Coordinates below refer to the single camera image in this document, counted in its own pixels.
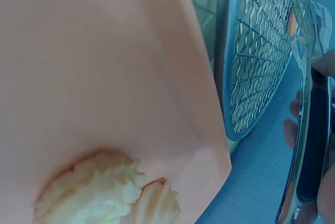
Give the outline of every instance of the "food piece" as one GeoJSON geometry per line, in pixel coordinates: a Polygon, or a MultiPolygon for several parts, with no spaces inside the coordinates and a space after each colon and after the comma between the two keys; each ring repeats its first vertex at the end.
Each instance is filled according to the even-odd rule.
{"type": "Polygon", "coordinates": [[[298,22],[294,15],[294,10],[291,8],[288,18],[287,31],[290,37],[293,37],[298,30],[298,22]]]}
{"type": "Polygon", "coordinates": [[[112,224],[128,215],[140,197],[146,177],[138,160],[100,152],[56,177],[36,202],[41,224],[112,224]]]}
{"type": "Polygon", "coordinates": [[[176,200],[178,192],[172,191],[167,182],[154,182],[146,186],[135,202],[125,223],[170,224],[180,214],[176,200]]]}

